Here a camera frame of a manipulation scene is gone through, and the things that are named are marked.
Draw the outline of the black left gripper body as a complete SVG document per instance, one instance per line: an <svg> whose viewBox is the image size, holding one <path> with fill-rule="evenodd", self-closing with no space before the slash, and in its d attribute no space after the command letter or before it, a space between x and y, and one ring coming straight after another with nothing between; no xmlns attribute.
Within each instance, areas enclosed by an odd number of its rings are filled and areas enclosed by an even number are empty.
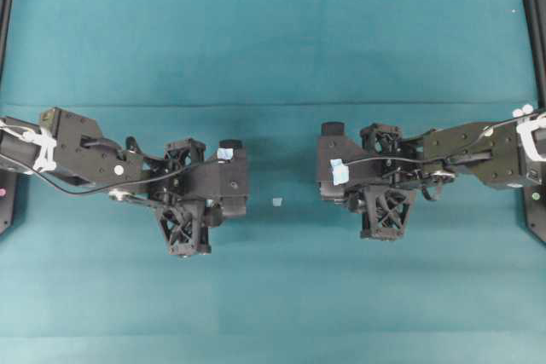
<svg viewBox="0 0 546 364"><path fill-rule="evenodd" d="M147 185L146 194L172 256L185 258L212 252L206 199L190 186L192 173L212 162L205 159L205 151L204 143L189 138L167 144L161 157L143 156L150 176L161 178Z"/></svg>

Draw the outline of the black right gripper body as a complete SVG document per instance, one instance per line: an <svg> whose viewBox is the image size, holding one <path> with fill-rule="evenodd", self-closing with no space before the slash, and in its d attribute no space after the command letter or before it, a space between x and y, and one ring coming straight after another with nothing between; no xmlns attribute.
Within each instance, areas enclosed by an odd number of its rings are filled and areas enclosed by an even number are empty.
<svg viewBox="0 0 546 364"><path fill-rule="evenodd" d="M374 123L360 136L363 156L349 168L363 176L348 189L348 210L362 216L361 238L397 240L416 195L430 182L422 163L424 135L405 138L397 126Z"/></svg>

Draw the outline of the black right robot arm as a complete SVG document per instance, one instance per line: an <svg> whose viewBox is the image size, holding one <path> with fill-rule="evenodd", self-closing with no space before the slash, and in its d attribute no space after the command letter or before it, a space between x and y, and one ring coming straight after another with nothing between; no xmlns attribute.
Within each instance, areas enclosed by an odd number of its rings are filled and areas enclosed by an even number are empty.
<svg viewBox="0 0 546 364"><path fill-rule="evenodd" d="M361 215L366 240L401 238L416 196L434 202L461 174L494 189L533 187L543 180L543 110L408 138L396 126L372 124L360 136L363 153L344 164L363 173L348 190L348 208Z"/></svg>

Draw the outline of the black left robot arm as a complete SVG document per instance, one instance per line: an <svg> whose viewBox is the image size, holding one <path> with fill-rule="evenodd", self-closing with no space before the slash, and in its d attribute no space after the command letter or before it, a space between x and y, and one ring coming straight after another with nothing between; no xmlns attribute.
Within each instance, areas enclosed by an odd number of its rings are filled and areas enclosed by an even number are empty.
<svg viewBox="0 0 546 364"><path fill-rule="evenodd" d="M66 185L63 192L108 198L151 209L177 257L208 254L209 228L220 223L220 161L205 157L194 139L168 142L159 156L146 154L133 137L120 145L97 122L58 107L38 123L1 120L1 166Z"/></svg>

